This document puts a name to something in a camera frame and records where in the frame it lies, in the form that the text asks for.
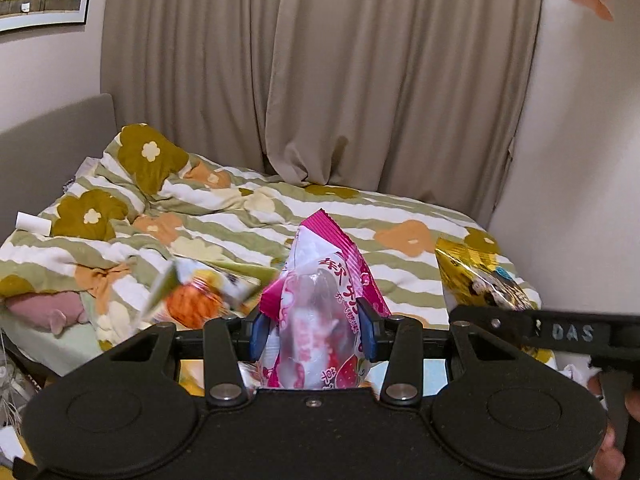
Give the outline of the person's right hand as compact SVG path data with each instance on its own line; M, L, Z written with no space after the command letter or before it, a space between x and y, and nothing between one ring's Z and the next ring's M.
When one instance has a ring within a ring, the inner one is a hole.
M631 391L626 395L626 409L631 417L639 420L639 393ZM598 480L618 480L626 464L625 456L615 446L615 430L606 428L604 440L592 464L593 477Z

